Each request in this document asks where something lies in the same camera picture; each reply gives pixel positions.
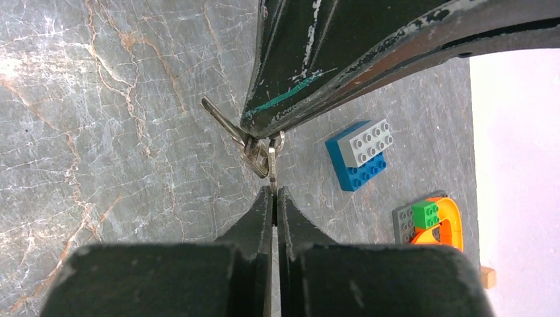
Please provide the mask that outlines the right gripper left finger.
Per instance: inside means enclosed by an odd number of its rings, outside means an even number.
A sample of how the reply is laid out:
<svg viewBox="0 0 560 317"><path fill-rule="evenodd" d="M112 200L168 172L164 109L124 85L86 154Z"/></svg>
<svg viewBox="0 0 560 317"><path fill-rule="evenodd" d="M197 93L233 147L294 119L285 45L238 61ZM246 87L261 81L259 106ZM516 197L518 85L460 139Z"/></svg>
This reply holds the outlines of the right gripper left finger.
<svg viewBox="0 0 560 317"><path fill-rule="evenodd" d="M80 247L41 314L270 316L273 209L273 194L264 186L213 242Z"/></svg>

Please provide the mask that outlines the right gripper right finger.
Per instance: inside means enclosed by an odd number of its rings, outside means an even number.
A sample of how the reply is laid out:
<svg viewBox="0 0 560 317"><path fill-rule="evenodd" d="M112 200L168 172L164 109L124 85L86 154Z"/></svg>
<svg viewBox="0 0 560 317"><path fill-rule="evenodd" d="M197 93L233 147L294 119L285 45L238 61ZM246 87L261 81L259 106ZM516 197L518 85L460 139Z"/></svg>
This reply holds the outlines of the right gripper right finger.
<svg viewBox="0 0 560 317"><path fill-rule="evenodd" d="M277 192L284 316L492 316L475 268L455 248L339 244Z"/></svg>

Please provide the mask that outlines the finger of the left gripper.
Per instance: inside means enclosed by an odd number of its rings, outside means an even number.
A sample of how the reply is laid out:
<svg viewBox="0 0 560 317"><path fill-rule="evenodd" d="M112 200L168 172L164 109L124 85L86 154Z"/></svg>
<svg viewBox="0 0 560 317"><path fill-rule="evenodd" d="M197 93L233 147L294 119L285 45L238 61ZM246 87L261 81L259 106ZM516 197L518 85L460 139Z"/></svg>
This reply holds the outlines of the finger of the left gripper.
<svg viewBox="0 0 560 317"><path fill-rule="evenodd" d="M240 126L263 139L454 57L558 47L558 1L260 1Z"/></svg>

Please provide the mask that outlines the single brass key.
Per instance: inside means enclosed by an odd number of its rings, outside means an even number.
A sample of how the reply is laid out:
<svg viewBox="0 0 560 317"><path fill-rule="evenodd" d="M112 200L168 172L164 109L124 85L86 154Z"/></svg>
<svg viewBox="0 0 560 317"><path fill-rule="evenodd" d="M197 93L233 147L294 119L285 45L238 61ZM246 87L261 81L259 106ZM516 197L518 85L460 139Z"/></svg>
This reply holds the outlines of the single brass key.
<svg viewBox="0 0 560 317"><path fill-rule="evenodd" d="M285 143L285 132L269 139L268 145L234 125L217 107L204 96L201 105L205 111L230 134L231 139L240 147L244 163L259 178L269 180L273 197L277 197L277 157Z"/></svg>

